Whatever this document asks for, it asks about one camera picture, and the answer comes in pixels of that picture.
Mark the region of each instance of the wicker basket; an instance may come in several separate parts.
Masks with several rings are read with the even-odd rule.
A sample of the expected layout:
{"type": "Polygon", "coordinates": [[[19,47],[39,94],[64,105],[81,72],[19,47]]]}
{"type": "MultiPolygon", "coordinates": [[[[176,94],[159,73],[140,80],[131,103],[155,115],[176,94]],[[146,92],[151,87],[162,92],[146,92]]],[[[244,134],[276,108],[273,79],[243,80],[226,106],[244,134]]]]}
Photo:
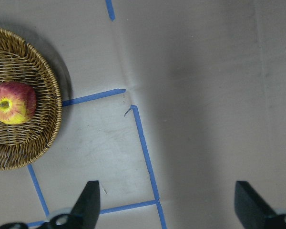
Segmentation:
{"type": "Polygon", "coordinates": [[[61,124],[61,94],[50,66],[23,38],[0,28],[0,83],[8,81],[32,86],[37,107],[27,123],[0,122],[0,170],[23,167],[41,157],[61,124]]]}

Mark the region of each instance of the red apple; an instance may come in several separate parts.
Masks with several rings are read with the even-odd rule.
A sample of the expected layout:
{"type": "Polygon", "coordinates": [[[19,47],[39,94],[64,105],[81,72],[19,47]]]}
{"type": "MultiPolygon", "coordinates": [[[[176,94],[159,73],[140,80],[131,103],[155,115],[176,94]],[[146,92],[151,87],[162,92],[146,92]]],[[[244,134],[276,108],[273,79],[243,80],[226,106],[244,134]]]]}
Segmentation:
{"type": "Polygon", "coordinates": [[[0,121],[6,124],[23,124],[35,114],[36,94],[24,83],[0,83],[0,121]]]}

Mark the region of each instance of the blue tape strip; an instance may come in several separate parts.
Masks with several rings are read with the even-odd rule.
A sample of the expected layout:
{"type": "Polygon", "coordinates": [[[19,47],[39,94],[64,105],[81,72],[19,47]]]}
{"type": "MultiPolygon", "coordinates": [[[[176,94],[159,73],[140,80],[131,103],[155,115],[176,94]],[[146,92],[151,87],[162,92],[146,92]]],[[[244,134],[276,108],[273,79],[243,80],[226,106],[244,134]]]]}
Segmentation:
{"type": "Polygon", "coordinates": [[[40,226],[41,224],[43,224],[44,221],[36,221],[36,222],[32,222],[32,223],[27,223],[28,227],[38,227],[40,226]]]}
{"type": "Polygon", "coordinates": [[[42,194],[42,192],[41,192],[41,189],[40,189],[38,180],[37,180],[37,178],[36,178],[34,169],[33,169],[33,167],[32,167],[31,164],[28,165],[28,169],[29,169],[30,175],[31,175],[31,177],[32,177],[32,181],[33,181],[33,184],[34,184],[34,186],[35,186],[35,189],[36,189],[37,195],[38,195],[38,197],[39,197],[40,203],[41,203],[41,205],[42,205],[44,214],[45,214],[46,216],[48,216],[48,214],[49,214],[49,209],[48,209],[48,206],[47,206],[47,204],[46,204],[46,201],[44,200],[44,197],[43,197],[43,194],[42,194]]]}
{"type": "Polygon", "coordinates": [[[158,209],[158,214],[159,214],[161,226],[162,226],[162,229],[166,229],[167,227],[166,227],[165,217],[164,217],[163,209],[162,209],[162,206],[161,206],[161,203],[160,203],[160,195],[159,195],[159,192],[158,192],[156,179],[155,179],[155,176],[154,176],[154,173],[153,173],[153,166],[152,166],[152,163],[151,163],[151,159],[149,157],[147,144],[146,144],[146,140],[145,140],[145,137],[144,137],[144,132],[143,132],[143,127],[142,127],[142,123],[141,123],[141,119],[140,119],[140,115],[139,115],[139,110],[138,110],[138,107],[135,106],[135,105],[131,105],[130,109],[133,110],[135,123],[137,125],[138,134],[139,134],[139,138],[140,138],[140,142],[141,142],[141,146],[142,146],[142,150],[143,150],[143,154],[144,154],[147,170],[149,172],[149,176],[150,176],[150,180],[151,180],[151,184],[152,184],[152,188],[153,188],[153,195],[155,197],[155,201],[156,201],[156,205],[157,205],[157,209],[158,209]]]}
{"type": "Polygon", "coordinates": [[[115,19],[115,14],[114,14],[114,9],[113,9],[113,5],[112,5],[111,0],[106,0],[106,6],[107,6],[109,18],[110,18],[110,20],[113,21],[115,19]]]}
{"type": "Polygon", "coordinates": [[[154,204],[157,204],[156,201],[150,200],[150,201],[146,201],[142,203],[136,203],[136,204],[124,205],[124,206],[120,206],[116,208],[104,209],[104,210],[101,210],[100,214],[123,211],[123,210],[128,210],[128,209],[133,209],[133,208],[140,208],[140,207],[145,207],[145,206],[154,205],[154,204]]]}
{"type": "Polygon", "coordinates": [[[116,95],[116,94],[122,94],[124,92],[126,92],[125,89],[113,89],[113,90],[106,91],[106,92],[101,92],[101,93],[91,94],[91,95],[76,98],[76,99],[66,100],[62,102],[62,106],[80,104],[80,103],[84,103],[84,102],[95,100],[95,99],[101,99],[101,98],[105,98],[105,97],[116,95]]]}

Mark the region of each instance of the blue tape line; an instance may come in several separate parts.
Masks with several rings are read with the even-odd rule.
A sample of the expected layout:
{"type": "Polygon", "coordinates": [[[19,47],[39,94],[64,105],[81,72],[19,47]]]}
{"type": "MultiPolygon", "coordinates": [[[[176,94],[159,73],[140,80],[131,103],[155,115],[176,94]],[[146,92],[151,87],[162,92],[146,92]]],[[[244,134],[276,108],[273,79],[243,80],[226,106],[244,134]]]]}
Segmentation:
{"type": "Polygon", "coordinates": [[[153,195],[154,195],[154,198],[155,198],[155,201],[156,201],[156,205],[157,205],[157,209],[158,209],[158,214],[159,214],[161,226],[162,226],[162,229],[166,229],[167,227],[166,227],[165,217],[164,217],[163,209],[162,209],[162,206],[161,206],[161,203],[160,203],[160,195],[159,195],[159,192],[158,192],[156,179],[155,179],[155,176],[154,176],[154,173],[153,173],[153,166],[152,166],[152,163],[151,163],[151,159],[149,157],[147,144],[146,144],[146,140],[145,140],[145,137],[144,137],[144,132],[143,132],[143,127],[142,127],[142,123],[141,123],[141,119],[140,119],[140,115],[139,115],[139,110],[138,110],[138,107],[135,106],[135,105],[131,105],[130,109],[133,110],[133,116],[134,116],[134,119],[135,119],[135,123],[137,125],[138,134],[139,134],[139,138],[140,138],[140,142],[141,142],[141,146],[142,146],[142,150],[143,150],[143,154],[144,154],[147,170],[149,172],[149,176],[150,176],[150,180],[151,180],[151,184],[152,184],[152,188],[153,188],[153,195]]]}
{"type": "Polygon", "coordinates": [[[115,19],[115,14],[114,14],[114,9],[113,9],[113,5],[112,5],[111,0],[106,0],[106,6],[107,6],[109,18],[110,18],[110,20],[113,21],[115,19]]]}
{"type": "Polygon", "coordinates": [[[38,183],[38,180],[36,178],[36,175],[35,175],[35,172],[34,172],[34,169],[32,167],[32,165],[28,165],[28,169],[29,169],[29,172],[30,172],[30,175],[32,177],[32,181],[33,181],[33,184],[35,186],[35,189],[36,189],[36,192],[37,192],[37,195],[39,197],[39,200],[40,200],[40,203],[42,205],[42,208],[43,208],[43,211],[44,211],[44,214],[46,216],[48,216],[49,214],[49,209],[48,209],[48,206],[46,204],[46,201],[44,200],[44,197],[43,197],[43,194],[41,192],[41,188],[39,186],[39,183],[38,183]]]}
{"type": "Polygon", "coordinates": [[[100,214],[123,211],[123,210],[128,210],[128,209],[133,209],[133,208],[140,208],[140,207],[145,207],[145,206],[154,205],[154,204],[157,204],[156,201],[150,200],[150,201],[146,201],[142,203],[136,203],[136,204],[124,205],[124,206],[120,206],[116,208],[104,209],[104,210],[101,210],[100,214]]]}
{"type": "Polygon", "coordinates": [[[125,89],[113,89],[113,90],[106,91],[106,92],[101,92],[101,93],[91,94],[91,95],[76,98],[76,99],[66,100],[62,102],[62,106],[80,104],[80,103],[84,103],[84,102],[95,100],[95,99],[101,99],[101,98],[105,98],[105,97],[116,95],[116,94],[122,94],[124,92],[126,92],[125,89]]]}
{"type": "Polygon", "coordinates": [[[27,223],[28,227],[38,227],[40,226],[41,224],[43,224],[44,221],[36,221],[36,222],[32,222],[32,223],[27,223]]]}

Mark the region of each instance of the round basket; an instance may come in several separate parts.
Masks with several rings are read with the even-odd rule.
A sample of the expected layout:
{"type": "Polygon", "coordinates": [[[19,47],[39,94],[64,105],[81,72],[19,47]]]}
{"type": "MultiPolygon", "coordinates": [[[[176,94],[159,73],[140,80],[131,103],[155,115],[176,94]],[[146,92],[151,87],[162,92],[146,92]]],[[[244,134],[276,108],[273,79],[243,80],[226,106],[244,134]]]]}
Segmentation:
{"type": "Polygon", "coordinates": [[[20,168],[40,158],[61,124],[61,94],[50,66],[23,38],[0,28],[0,83],[8,81],[32,86],[37,107],[24,124],[0,122],[0,170],[20,168]]]}

